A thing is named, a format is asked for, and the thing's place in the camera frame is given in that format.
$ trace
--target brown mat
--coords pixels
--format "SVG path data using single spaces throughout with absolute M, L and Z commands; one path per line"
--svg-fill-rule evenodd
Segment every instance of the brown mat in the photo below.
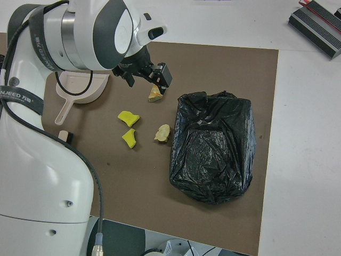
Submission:
M 75 134 L 73 145 L 101 177 L 106 219 L 257 255 L 278 51 L 174 43 L 151 43 L 149 50 L 152 61 L 166 62 L 173 75 L 161 101 L 148 103 L 148 82 L 136 78 L 129 88 L 111 75 L 96 101 L 74 105 L 65 123 L 56 126 L 54 119 L 64 100 L 56 94 L 55 78 L 50 76 L 45 129 L 55 135 L 60 130 Z M 179 96 L 224 90 L 252 102 L 257 135 L 254 179 L 241 198 L 219 206 L 205 205 L 170 185 L 172 140 L 162 145 L 153 138 L 162 124 L 174 127 Z M 121 138 L 129 130 L 117 118 L 122 110 L 141 116 L 133 126 L 137 140 L 133 149 Z M 93 215 L 98 215 L 97 198 L 95 193 Z

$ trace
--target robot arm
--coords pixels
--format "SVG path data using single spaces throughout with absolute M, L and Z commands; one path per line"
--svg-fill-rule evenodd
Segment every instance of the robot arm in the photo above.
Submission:
M 146 47 L 165 33 L 164 25 L 139 15 L 130 0 L 66 2 L 24 5 L 10 20 L 14 41 L 0 75 L 1 254 L 79 255 L 92 204 L 89 170 L 99 184 L 85 157 L 44 132 L 41 111 L 22 101 L 42 101 L 48 75 L 59 70 L 114 70 L 129 85 L 132 75 L 141 76 L 162 92 L 172 80 Z

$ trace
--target red cable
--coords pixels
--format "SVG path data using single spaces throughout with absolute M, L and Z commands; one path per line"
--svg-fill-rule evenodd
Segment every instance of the red cable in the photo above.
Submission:
M 302 2 L 298 2 L 301 6 L 306 7 L 309 11 L 311 11 L 312 13 L 316 14 L 321 20 L 323 20 L 325 23 L 327 23 L 329 26 L 331 26 L 333 29 L 335 29 L 336 31 L 338 31 L 341 34 L 341 30 L 338 29 L 337 27 L 335 27 L 333 24 L 331 24 L 328 20 L 326 20 L 324 17 L 322 17 L 321 15 L 319 15 L 316 11 L 314 11 L 309 5 L 302 3 Z

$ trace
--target black plastic bag lined bin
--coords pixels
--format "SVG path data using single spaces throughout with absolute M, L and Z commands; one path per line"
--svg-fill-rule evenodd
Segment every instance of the black plastic bag lined bin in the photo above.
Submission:
M 184 94 L 178 99 L 169 180 L 200 202 L 224 203 L 250 186 L 255 147 L 249 100 L 227 92 Z

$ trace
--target white table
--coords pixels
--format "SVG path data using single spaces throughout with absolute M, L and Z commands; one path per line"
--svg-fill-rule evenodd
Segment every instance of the white table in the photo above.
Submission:
M 341 57 L 330 61 L 288 25 L 298 0 L 134 2 L 166 21 L 163 42 L 280 50 L 259 255 L 340 255 Z M 333 13 L 341 7 L 318 2 Z M 0 3 L 6 32 L 27 2 Z

